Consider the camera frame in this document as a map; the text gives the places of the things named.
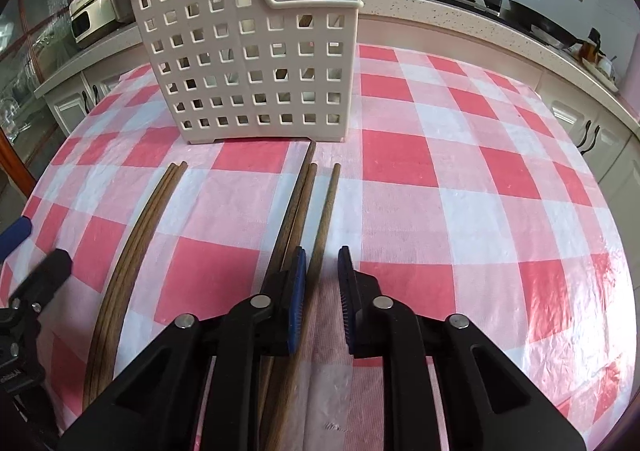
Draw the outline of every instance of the cabinet handle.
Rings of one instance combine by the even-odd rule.
[[[588,120],[586,127],[584,128],[584,139],[582,139],[582,142],[580,142],[580,144],[578,144],[576,147],[580,148],[584,145],[585,142],[587,142],[587,137],[589,136],[589,128],[591,127],[591,121]]]
[[[585,153],[590,152],[595,147],[599,132],[600,132],[600,126],[596,126],[596,133],[595,135],[593,135],[593,142],[591,142],[591,145],[587,149],[585,149],[584,151],[580,151],[581,155],[584,155]]]

